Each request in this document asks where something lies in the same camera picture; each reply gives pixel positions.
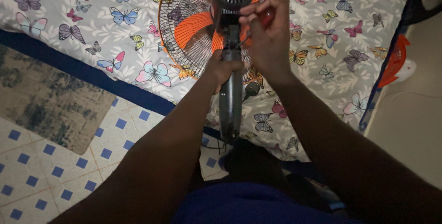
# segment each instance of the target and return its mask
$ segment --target purple butterfly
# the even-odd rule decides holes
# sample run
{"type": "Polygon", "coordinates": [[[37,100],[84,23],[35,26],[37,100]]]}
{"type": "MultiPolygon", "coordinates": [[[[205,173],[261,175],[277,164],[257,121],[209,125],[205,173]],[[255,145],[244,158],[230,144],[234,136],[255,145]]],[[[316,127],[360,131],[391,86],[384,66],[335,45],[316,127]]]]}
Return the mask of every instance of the purple butterfly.
{"type": "Polygon", "coordinates": [[[19,9],[24,12],[27,11],[29,7],[31,7],[35,11],[40,10],[41,7],[40,0],[14,0],[14,1],[19,3],[19,9]]]}
{"type": "Polygon", "coordinates": [[[167,14],[167,18],[175,21],[175,26],[177,26],[186,17],[181,14],[181,8],[179,6],[175,7],[171,12],[167,14]]]}
{"type": "Polygon", "coordinates": [[[344,61],[347,63],[347,68],[354,73],[355,65],[358,62],[367,61],[368,59],[370,59],[370,57],[368,57],[368,55],[365,53],[361,53],[357,50],[350,50],[350,56],[344,58],[344,61]]]}
{"type": "Polygon", "coordinates": [[[67,24],[60,25],[60,30],[58,31],[58,39],[65,40],[70,35],[78,39],[81,43],[86,44],[77,25],[74,25],[72,27],[69,27],[67,24]]]}

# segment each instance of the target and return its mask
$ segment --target bedsheet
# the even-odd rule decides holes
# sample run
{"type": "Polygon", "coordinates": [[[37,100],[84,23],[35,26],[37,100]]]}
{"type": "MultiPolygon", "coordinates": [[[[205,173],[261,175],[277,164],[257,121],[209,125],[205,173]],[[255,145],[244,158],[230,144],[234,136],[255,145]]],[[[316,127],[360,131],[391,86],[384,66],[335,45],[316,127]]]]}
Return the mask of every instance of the bedsheet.
{"type": "MultiPolygon", "coordinates": [[[[290,0],[292,71],[354,129],[405,1],[290,0]]],[[[196,80],[171,66],[158,6],[158,0],[0,0],[0,28],[24,32],[114,80],[179,102],[196,80]]],[[[244,85],[241,136],[279,159],[308,161],[278,96],[265,79],[262,87],[244,85]]],[[[214,96],[207,126],[218,128],[218,112],[214,96]]]]}

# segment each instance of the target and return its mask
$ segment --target floor mat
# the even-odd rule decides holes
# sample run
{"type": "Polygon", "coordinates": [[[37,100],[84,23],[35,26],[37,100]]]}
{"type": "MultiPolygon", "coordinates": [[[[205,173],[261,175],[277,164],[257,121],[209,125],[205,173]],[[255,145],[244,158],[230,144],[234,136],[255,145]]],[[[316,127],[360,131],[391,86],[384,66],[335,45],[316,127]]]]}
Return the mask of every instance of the floor mat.
{"type": "Polygon", "coordinates": [[[77,154],[115,95],[0,45],[0,116],[77,154]]]}

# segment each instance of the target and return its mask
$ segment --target fan guard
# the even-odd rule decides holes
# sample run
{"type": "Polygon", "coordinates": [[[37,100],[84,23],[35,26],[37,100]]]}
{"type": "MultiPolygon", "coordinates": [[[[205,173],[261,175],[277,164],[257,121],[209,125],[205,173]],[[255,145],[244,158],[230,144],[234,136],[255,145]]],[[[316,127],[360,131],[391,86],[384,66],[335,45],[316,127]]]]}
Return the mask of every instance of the fan guard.
{"type": "MultiPolygon", "coordinates": [[[[207,61],[217,49],[223,48],[224,37],[215,31],[211,18],[211,0],[161,0],[158,9],[158,22],[164,49],[174,63],[187,75],[198,79],[207,61]]],[[[248,29],[241,29],[240,40],[248,29]]],[[[261,77],[251,64],[249,38],[241,45],[242,59],[246,63],[243,83],[261,77]]]]}

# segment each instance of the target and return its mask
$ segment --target right hand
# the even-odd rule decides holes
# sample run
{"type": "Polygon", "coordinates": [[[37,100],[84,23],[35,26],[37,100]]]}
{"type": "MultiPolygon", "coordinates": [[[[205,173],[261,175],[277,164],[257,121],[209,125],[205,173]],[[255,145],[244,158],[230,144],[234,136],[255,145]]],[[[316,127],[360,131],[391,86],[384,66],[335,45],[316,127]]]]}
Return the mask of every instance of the right hand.
{"type": "Polygon", "coordinates": [[[292,76],[289,62],[290,30],[289,0],[265,0],[241,9],[240,23],[250,26],[253,40],[251,61],[269,83],[292,76]],[[263,29],[257,14],[268,7],[275,8],[275,17],[263,29]]]}

